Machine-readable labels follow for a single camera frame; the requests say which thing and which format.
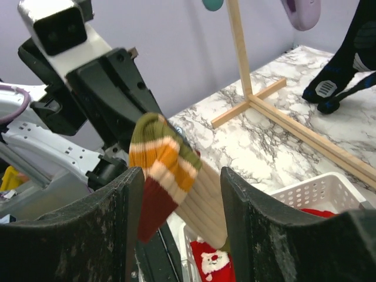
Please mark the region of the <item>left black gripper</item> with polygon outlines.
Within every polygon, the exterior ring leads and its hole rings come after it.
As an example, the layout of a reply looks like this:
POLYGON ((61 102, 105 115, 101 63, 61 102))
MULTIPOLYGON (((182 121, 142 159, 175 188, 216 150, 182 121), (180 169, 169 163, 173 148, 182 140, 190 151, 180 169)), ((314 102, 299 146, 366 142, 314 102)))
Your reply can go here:
POLYGON ((32 109, 54 133, 73 136, 89 121, 105 148, 128 152, 138 118, 162 111, 129 52, 85 29, 84 43, 55 56, 32 38, 19 47, 21 61, 46 85, 32 109))

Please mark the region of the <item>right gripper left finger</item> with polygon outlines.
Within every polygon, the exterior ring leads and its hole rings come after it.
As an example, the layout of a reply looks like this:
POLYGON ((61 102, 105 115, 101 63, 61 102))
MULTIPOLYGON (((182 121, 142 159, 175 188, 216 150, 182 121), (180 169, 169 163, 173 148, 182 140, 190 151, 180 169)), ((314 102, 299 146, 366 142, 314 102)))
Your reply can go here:
POLYGON ((144 175, 133 167, 36 220, 1 226, 2 281, 130 281, 144 175))

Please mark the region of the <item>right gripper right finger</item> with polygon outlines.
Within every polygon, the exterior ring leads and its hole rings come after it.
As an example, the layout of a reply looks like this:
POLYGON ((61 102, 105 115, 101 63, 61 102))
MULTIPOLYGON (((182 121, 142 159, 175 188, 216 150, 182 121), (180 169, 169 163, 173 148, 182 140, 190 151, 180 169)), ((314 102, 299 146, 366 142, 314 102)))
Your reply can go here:
POLYGON ((375 280, 375 210, 324 219, 265 194, 229 167, 220 184, 237 281, 375 280))

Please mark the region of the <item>striped argyle sock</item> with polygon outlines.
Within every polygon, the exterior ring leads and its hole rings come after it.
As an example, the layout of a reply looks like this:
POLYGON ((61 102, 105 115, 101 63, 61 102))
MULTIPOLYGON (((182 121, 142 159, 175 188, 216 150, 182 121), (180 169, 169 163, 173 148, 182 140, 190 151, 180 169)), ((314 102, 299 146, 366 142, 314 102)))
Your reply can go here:
POLYGON ((137 121, 129 164, 141 167, 145 177, 140 241, 148 242, 176 213, 212 248, 230 250, 220 175, 161 114, 147 113, 137 121))

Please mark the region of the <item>white oval clip hanger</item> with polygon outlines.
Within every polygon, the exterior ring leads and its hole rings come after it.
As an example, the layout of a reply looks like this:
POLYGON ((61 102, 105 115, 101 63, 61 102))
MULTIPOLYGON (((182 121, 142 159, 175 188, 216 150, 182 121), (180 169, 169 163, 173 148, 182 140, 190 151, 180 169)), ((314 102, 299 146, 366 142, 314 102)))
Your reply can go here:
MULTIPOLYGON (((224 3, 229 3, 229 10, 235 9, 235 15, 230 15, 241 22, 238 1, 202 0, 204 7, 211 12, 218 11, 224 3)), ((280 0, 292 27, 297 31, 307 31, 315 27, 321 15, 319 0, 280 0)))

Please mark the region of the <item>red santa sock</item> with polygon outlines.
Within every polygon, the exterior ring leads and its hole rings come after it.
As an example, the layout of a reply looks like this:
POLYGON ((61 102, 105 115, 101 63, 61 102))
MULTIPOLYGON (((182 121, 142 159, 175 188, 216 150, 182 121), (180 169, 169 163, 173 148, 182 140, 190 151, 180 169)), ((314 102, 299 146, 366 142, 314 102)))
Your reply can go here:
POLYGON ((338 216, 337 213, 333 213, 329 210, 317 210, 317 209, 304 208, 304 209, 300 209, 300 211, 303 212, 304 214, 307 214, 307 217, 309 218, 309 220, 317 220, 318 218, 330 219, 330 218, 338 216))
POLYGON ((203 241, 190 243, 202 282, 236 282, 231 256, 203 241))

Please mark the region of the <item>white perforated plastic basket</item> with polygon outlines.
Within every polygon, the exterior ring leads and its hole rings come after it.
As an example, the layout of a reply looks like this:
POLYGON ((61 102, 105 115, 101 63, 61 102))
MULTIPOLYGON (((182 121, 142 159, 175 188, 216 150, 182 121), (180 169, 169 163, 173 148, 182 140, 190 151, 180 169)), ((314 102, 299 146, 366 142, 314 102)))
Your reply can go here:
MULTIPOLYGON (((354 186, 346 177, 335 172, 324 173, 268 194, 296 209, 340 213, 348 209, 375 208, 373 192, 354 186)), ((186 224, 180 225, 178 246, 183 281, 201 280, 190 246, 196 239, 196 234, 186 224)))

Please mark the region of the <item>black sock with label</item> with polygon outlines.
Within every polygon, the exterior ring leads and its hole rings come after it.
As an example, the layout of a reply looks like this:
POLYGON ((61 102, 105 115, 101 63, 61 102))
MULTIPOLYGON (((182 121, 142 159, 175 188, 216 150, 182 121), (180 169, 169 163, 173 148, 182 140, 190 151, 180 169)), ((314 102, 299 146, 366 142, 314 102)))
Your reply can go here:
POLYGON ((340 102, 375 85, 375 1, 359 1, 339 50, 305 88, 302 98, 323 114, 340 102))

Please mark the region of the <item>wooden clothes rack frame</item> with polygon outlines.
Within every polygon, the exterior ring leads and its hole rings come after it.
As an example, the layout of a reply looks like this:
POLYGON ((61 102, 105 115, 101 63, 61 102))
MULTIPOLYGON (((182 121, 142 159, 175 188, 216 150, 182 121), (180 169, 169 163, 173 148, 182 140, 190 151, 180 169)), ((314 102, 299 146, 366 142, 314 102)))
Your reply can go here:
POLYGON ((293 118, 279 111, 274 106, 271 106, 267 102, 263 101, 264 98, 285 87, 287 85, 286 79, 280 79, 256 95, 253 94, 239 2, 236 0, 229 0, 226 1, 226 5, 236 50, 241 86, 244 94, 244 102, 239 103, 235 107, 224 112, 219 117, 213 119, 211 122, 212 127, 216 129, 228 122, 230 119, 243 113, 248 108, 254 108, 259 113, 266 116, 283 129, 288 130, 295 137, 299 138, 301 141, 305 142, 313 149, 337 164, 339 167, 359 178, 374 189, 375 169, 373 167, 331 143, 325 137, 313 132, 293 118))

